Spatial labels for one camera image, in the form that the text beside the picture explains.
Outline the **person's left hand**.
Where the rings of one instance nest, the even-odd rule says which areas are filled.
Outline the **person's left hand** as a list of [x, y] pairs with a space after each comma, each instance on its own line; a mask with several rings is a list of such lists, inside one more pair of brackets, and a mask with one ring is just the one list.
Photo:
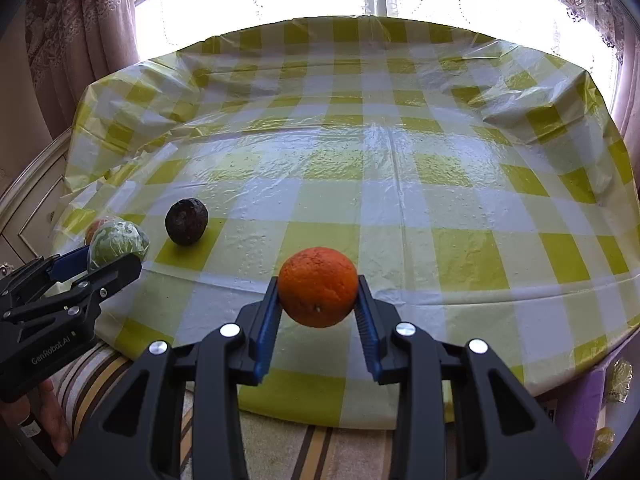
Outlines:
[[49, 436], [59, 456], [64, 456], [72, 443], [70, 428], [50, 378], [42, 382], [32, 396], [22, 396], [13, 403], [1, 403], [1, 416], [11, 428], [20, 428], [29, 419], [35, 419], [42, 429], [40, 434]]

